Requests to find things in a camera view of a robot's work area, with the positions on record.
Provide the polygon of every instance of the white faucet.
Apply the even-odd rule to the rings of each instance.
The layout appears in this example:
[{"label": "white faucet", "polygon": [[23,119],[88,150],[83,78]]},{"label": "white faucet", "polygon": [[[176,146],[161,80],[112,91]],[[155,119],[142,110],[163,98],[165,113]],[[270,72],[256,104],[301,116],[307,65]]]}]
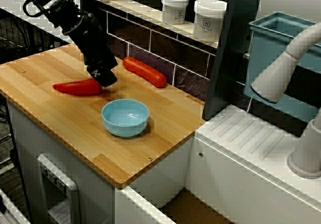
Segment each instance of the white faucet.
[{"label": "white faucet", "polygon": [[[321,23],[299,33],[285,51],[252,82],[252,90],[265,101],[277,103],[291,80],[298,60],[320,41]],[[316,118],[308,123],[287,164],[301,177],[316,179],[321,176],[321,109]]]}]

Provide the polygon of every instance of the light blue ceramic bowl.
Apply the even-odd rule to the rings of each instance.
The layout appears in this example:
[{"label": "light blue ceramic bowl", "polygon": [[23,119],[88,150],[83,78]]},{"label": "light blue ceramic bowl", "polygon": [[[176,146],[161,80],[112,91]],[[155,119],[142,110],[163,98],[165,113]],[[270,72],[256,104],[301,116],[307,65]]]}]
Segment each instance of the light blue ceramic bowl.
[{"label": "light blue ceramic bowl", "polygon": [[140,134],[147,126],[148,108],[132,99],[119,99],[106,104],[102,111],[105,128],[120,137]]}]

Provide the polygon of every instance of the wooden cutting board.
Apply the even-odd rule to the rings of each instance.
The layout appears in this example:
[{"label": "wooden cutting board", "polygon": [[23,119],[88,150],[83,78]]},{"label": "wooden cutting board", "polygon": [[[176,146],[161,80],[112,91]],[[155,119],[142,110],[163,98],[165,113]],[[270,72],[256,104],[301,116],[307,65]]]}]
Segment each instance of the wooden cutting board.
[{"label": "wooden cutting board", "polygon": [[[100,95],[60,93],[52,84],[90,77],[80,50],[70,44],[0,65],[0,93],[111,184],[124,188],[205,121],[202,101],[168,84],[156,88],[117,62],[112,71],[118,81]],[[120,138],[103,126],[102,108],[121,98],[149,109],[147,128],[136,137]]]}]

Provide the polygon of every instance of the wooden shelf edge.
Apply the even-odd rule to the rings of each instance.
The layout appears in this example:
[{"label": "wooden shelf edge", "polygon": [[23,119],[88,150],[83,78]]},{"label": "wooden shelf edge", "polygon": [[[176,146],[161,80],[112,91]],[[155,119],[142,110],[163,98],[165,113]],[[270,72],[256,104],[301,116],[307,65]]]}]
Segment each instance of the wooden shelf edge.
[{"label": "wooden shelf edge", "polygon": [[145,21],[153,23],[157,26],[163,27],[167,30],[173,31],[177,34],[180,34],[184,37],[188,37],[192,40],[198,41],[214,49],[217,49],[218,42],[206,42],[201,39],[197,39],[193,36],[193,24],[191,22],[185,21],[182,25],[169,25],[161,21],[162,12],[154,8],[148,7],[141,3],[132,1],[132,0],[96,0],[102,2],[108,6],[114,7],[118,10],[131,14],[135,17],[141,18]]}]

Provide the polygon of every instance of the white jar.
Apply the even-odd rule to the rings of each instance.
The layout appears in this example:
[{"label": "white jar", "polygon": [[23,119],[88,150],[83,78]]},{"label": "white jar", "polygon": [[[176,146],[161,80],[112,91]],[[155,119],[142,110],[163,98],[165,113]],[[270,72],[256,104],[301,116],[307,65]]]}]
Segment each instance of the white jar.
[{"label": "white jar", "polygon": [[195,1],[193,36],[207,42],[219,41],[226,6],[218,0]]},{"label": "white jar", "polygon": [[184,23],[186,7],[189,0],[162,0],[162,21],[170,25]]}]

